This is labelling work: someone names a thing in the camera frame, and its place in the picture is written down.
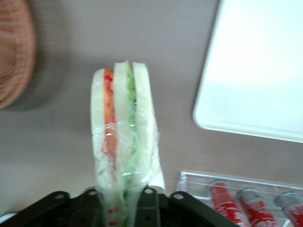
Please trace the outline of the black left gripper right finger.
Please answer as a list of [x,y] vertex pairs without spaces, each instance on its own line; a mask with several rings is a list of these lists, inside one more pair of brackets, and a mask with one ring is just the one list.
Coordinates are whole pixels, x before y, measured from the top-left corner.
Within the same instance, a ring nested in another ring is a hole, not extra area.
[[169,197],[145,187],[137,203],[138,227],[236,227],[237,225],[192,195],[178,191]]

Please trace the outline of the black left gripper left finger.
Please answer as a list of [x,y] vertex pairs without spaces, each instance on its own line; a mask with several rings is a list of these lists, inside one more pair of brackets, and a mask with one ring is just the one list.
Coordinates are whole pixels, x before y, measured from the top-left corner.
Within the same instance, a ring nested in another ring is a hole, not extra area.
[[53,192],[13,217],[14,227],[102,227],[103,208],[94,188],[72,198],[64,191]]

